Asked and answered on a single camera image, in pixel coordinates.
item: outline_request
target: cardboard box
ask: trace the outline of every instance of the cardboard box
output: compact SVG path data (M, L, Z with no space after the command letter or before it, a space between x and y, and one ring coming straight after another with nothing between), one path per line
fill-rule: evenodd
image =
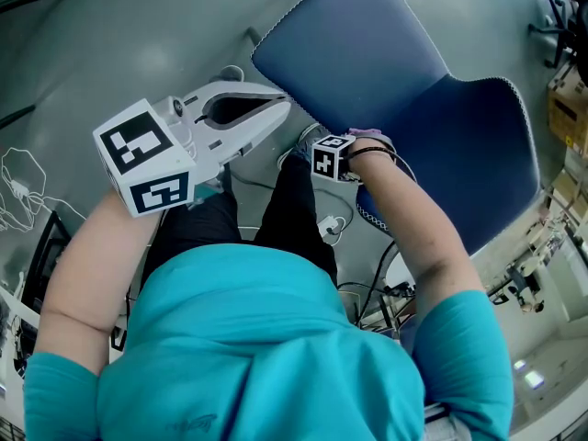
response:
M588 158L588 89L567 62L548 85L549 127L582 158Z

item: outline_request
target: black bracelet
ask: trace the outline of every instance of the black bracelet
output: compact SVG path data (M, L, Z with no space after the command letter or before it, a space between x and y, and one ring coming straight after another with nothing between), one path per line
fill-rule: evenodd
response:
M387 149L386 147L366 147L365 149L359 149L358 151L355 151L353 153L346 155L341 160L349 161L352 158L357 157L361 153L367 153L367 152L384 152L384 153L387 153L392 160L396 160L396 157L397 157L396 152L391 151L390 149Z

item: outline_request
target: teal shirt sleeve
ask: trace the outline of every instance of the teal shirt sleeve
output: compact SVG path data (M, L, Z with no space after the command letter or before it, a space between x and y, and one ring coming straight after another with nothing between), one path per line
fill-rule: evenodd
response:
M69 359L49 353L33 355L25 376L27 439L98 439L97 383L96 375Z
M413 357L427 400L445 403L474 441L508 439L513 377L486 294L460 292L438 304L418 329Z

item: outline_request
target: chair seat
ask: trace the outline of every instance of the chair seat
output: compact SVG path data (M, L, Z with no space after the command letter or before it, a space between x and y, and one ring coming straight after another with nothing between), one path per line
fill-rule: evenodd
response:
M252 56L334 134L380 129L470 254L531 203L537 160L508 81L460 82L404 0L303 0ZM368 192L357 208L387 231Z

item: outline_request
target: hand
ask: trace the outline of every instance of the hand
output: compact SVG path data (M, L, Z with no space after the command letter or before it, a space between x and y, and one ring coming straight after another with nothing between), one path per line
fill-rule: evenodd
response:
M366 149L367 147L384 147L386 149L389 148L388 145L384 144L383 142L376 141L375 139L360 137L351 144L351 146L349 147L349 153L353 153L361 149ZM392 158L385 152L366 152L361 153L357 157L352 158L349 161L349 168L353 173L356 173L361 176L360 171L365 171L366 168L370 168L370 164L372 164L372 161L388 161L394 164Z

